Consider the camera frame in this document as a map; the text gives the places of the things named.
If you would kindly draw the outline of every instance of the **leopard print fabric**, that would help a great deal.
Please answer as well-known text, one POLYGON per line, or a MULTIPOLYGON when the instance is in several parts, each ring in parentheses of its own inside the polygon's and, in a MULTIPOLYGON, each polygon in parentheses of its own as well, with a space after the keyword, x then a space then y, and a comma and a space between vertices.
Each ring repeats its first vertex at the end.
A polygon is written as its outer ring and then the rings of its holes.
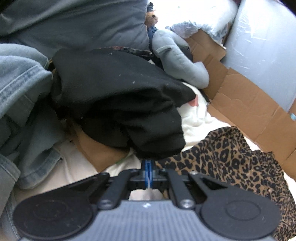
POLYGON ((201 172, 269 198, 282 215, 274 238, 288 241, 296 236, 296 205, 283 170, 272 152, 251 151, 238 128, 211 131, 191 149, 156 164, 159 168, 175 169, 182 175, 189 171, 201 172))

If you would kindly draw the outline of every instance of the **dark gray fabric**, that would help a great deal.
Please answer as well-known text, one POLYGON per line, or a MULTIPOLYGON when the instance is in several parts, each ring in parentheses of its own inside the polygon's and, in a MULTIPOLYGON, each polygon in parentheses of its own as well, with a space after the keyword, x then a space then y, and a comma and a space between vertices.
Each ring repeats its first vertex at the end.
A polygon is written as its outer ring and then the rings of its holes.
POLYGON ((48 58, 61 48, 147 50, 146 11, 146 0, 16 0, 0 14, 0 42, 34 47, 48 58))

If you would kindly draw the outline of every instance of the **brown cardboard piece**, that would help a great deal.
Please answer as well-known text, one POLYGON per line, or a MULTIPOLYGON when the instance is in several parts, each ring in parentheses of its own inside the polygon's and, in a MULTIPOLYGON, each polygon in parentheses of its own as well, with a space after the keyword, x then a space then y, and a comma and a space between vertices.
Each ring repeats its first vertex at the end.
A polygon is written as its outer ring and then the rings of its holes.
MULTIPOLYGON (((283 170, 296 180, 296 123, 253 82, 227 69, 219 61, 222 53, 226 54, 225 49, 209 36, 205 38, 203 31, 198 33, 186 41, 194 61, 202 61, 209 72, 210 83, 204 89, 212 100, 208 111, 219 120, 236 125, 262 151, 273 151, 283 170)), ((296 113, 296 102, 290 111, 296 113)))

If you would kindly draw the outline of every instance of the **jeans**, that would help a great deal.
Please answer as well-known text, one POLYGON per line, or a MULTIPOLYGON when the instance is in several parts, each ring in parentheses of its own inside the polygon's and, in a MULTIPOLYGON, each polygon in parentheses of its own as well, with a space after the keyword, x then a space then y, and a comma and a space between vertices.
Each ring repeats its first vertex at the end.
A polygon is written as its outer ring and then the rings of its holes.
POLYGON ((52 146, 64 132, 46 96, 52 85, 48 59, 37 50, 0 44, 0 215, 8 238, 18 238, 12 222, 12 189, 37 186, 60 154, 52 146))

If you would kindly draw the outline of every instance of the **black cloth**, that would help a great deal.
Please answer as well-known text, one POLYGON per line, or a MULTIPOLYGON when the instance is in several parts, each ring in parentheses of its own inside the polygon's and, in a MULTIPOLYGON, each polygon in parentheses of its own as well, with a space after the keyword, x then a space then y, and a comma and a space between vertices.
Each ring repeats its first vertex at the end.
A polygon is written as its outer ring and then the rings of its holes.
POLYGON ((67 107, 92 139, 109 146, 131 145, 141 158, 161 159, 182 150, 176 107, 195 93, 180 81, 141 57, 113 49, 64 49, 52 60, 53 101, 67 107))

